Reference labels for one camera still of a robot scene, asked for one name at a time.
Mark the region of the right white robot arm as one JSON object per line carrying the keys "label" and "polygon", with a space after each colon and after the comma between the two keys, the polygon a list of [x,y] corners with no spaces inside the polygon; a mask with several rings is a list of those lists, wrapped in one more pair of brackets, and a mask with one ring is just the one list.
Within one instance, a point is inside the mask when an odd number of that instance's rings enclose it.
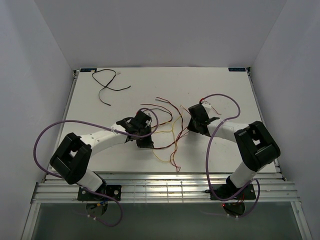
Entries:
{"label": "right white robot arm", "polygon": [[237,199],[244,193],[244,186],[265,166],[281,155],[281,150],[261,121],[236,123],[210,116],[211,106],[198,103],[188,108],[190,121],[187,129],[210,138],[221,138],[237,145],[242,162],[225,181],[214,190],[219,198]]}

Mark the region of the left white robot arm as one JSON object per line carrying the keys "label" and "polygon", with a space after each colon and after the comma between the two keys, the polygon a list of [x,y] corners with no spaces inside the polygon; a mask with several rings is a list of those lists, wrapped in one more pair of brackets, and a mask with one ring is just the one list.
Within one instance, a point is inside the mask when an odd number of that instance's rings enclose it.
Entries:
{"label": "left white robot arm", "polygon": [[113,146],[133,141],[139,148],[152,149],[151,122],[151,116],[139,110],[134,117],[117,121],[110,131],[100,130],[85,135],[71,132],[57,147],[50,165],[68,184],[85,187],[95,200],[100,200],[106,195],[107,184],[88,169],[91,157]]}

